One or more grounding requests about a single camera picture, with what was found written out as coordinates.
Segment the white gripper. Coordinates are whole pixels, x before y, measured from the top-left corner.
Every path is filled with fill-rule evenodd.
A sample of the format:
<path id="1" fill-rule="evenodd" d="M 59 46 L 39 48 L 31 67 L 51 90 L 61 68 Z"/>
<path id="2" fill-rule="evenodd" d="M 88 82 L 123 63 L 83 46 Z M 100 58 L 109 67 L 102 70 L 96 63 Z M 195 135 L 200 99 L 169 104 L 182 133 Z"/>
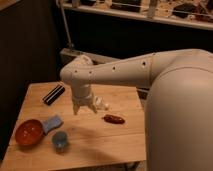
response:
<path id="1" fill-rule="evenodd" d="M 73 105 L 74 115 L 78 114 L 80 106 L 89 106 L 89 108 L 97 114 L 97 108 L 93 104 L 94 94 L 90 84 L 73 85 L 71 90 L 72 101 L 75 104 Z"/>

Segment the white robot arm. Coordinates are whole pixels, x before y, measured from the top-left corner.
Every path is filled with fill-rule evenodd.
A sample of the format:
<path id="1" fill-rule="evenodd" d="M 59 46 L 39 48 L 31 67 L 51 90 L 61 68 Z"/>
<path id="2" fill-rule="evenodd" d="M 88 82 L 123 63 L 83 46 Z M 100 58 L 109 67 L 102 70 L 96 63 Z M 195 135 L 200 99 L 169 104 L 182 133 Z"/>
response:
<path id="1" fill-rule="evenodd" d="M 213 171 L 213 53 L 172 50 L 99 65 L 80 55 L 60 77 L 75 110 L 94 106 L 93 84 L 147 88 L 148 171 Z"/>

